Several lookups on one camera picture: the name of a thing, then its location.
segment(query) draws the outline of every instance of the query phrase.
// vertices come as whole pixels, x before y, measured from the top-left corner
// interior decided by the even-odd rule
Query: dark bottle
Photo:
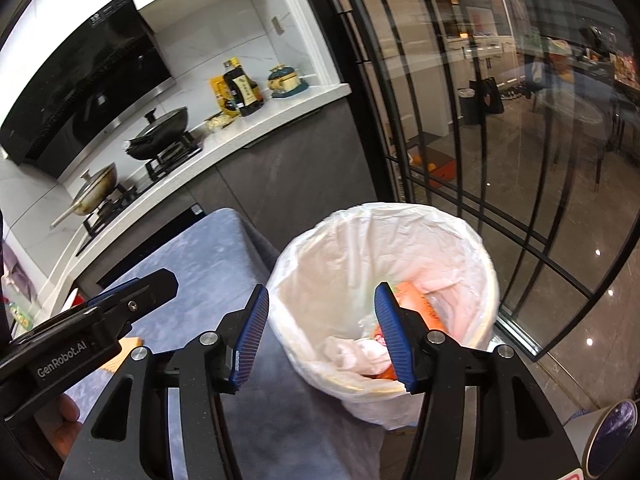
[[[234,66],[232,60],[225,61],[227,72],[224,75],[225,82],[229,86],[231,95],[236,102],[236,107],[243,117],[257,112],[264,101],[258,100],[250,79],[244,73],[241,66]]]
[[[237,57],[232,57],[229,60],[229,62],[231,63],[232,66],[242,68],[242,65],[240,64],[240,60]],[[251,79],[248,75],[246,76],[246,78],[247,78],[247,81],[249,82],[249,85],[251,86],[251,90],[254,91],[255,98],[258,99],[258,101],[264,102],[264,97],[262,97],[262,92],[260,92],[260,87],[258,86],[258,83],[255,82],[253,79]]]

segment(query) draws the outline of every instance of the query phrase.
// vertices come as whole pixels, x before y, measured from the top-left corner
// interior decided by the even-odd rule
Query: frying pan
[[[106,168],[102,168],[98,173],[91,176],[89,171],[86,171],[82,178],[86,180],[74,201],[71,203],[69,209],[62,213],[53,224],[51,229],[55,229],[60,222],[66,217],[75,213],[78,216],[86,216],[92,213],[101,203],[107,198],[113,190],[116,188],[118,181],[118,173],[116,171],[115,163],[108,165]]]
[[[137,137],[126,140],[124,149],[127,155],[136,160],[151,160],[167,149],[187,128],[189,114],[187,107],[177,108],[156,119],[154,108],[145,114],[149,124]]]

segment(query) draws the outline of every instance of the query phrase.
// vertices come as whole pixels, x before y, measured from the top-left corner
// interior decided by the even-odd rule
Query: tiled floor
[[[543,109],[532,111],[532,101],[519,98],[505,102],[505,113],[487,120],[487,201],[528,225],[540,182],[544,153],[545,123]],[[609,131],[610,124],[604,126]],[[625,143],[630,144],[630,128]],[[551,130],[548,172],[540,200],[535,230],[547,237],[561,200],[569,168],[568,150],[571,131],[563,127]],[[479,126],[464,126],[461,131],[464,189],[480,196],[481,133]],[[561,145],[556,164],[553,163]],[[430,148],[455,156],[452,136],[429,143]],[[566,212],[550,257],[578,282],[594,290],[622,247],[640,210],[640,168],[628,158],[607,152],[602,166],[599,189],[594,187],[596,145],[583,137],[576,143],[571,193]],[[424,189],[415,186],[419,202],[427,203]],[[432,204],[456,214],[455,206],[433,195]],[[465,199],[471,207],[477,206]],[[526,233],[488,212],[487,216],[524,238]],[[474,229],[478,221],[464,212]],[[482,238],[498,275],[500,290],[507,289],[520,248],[488,225],[482,226]],[[532,240],[538,250],[543,244]],[[527,286],[537,259],[525,253],[521,270],[511,285],[506,306],[513,310]],[[561,422],[581,409],[593,410],[629,397],[640,371],[640,267],[635,248],[609,291],[580,324],[549,355],[529,368],[556,410]],[[537,343],[544,346],[561,331],[584,305],[586,298],[576,288],[545,267],[534,284],[517,317],[518,323]],[[383,446],[382,478],[400,478],[412,436],[389,434]]]

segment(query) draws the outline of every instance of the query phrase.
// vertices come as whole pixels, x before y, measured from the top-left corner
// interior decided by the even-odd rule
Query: hand
[[[63,421],[62,425],[51,435],[50,442],[60,455],[60,458],[64,460],[71,451],[71,446],[73,446],[76,438],[78,438],[80,430],[82,430],[82,423],[78,422],[80,409],[71,397],[67,394],[62,394],[58,402]]]

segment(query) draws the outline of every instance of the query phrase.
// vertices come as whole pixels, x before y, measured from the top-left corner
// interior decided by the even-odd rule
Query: gas stove
[[[179,140],[145,164],[146,172],[153,182],[157,182],[201,151],[191,134],[184,132]]]
[[[82,222],[88,237],[78,249],[76,256],[82,253],[107,225],[113,222],[120,213],[140,196],[201,151],[202,148],[198,146],[191,134],[185,132],[179,140],[145,164],[146,176],[138,181],[135,186],[126,189],[122,184],[118,184],[116,190]]]

